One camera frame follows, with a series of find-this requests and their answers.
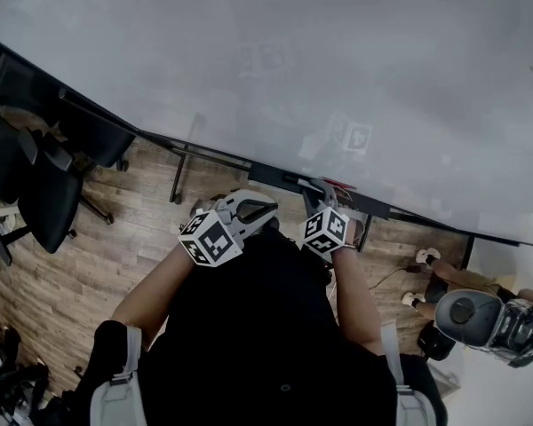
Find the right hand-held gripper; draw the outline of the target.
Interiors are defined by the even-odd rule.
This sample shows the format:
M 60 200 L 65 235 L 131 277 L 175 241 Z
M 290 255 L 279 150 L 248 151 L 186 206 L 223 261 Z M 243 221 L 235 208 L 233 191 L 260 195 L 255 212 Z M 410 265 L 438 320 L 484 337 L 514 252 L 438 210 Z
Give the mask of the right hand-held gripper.
M 302 225 L 302 245 L 318 256 L 329 256 L 346 245 L 350 194 L 323 179 L 301 180 L 307 220 Z

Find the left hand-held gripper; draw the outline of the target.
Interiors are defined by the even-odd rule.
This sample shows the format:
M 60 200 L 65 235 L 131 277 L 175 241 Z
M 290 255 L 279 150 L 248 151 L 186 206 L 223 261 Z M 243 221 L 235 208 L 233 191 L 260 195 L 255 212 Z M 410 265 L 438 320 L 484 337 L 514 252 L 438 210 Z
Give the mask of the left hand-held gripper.
M 218 267 L 243 253 L 244 241 L 276 216 L 276 200 L 252 190 L 198 200 L 179 242 L 195 264 Z

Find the person's right hand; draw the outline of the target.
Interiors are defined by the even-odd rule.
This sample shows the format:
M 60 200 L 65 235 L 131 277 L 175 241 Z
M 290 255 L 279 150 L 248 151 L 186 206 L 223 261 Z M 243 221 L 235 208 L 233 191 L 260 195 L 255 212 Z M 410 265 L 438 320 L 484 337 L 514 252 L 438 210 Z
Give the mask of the person's right hand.
M 362 221 L 350 218 L 346 230 L 346 245 L 349 245 L 357 252 L 360 252 L 364 234 L 365 224 Z

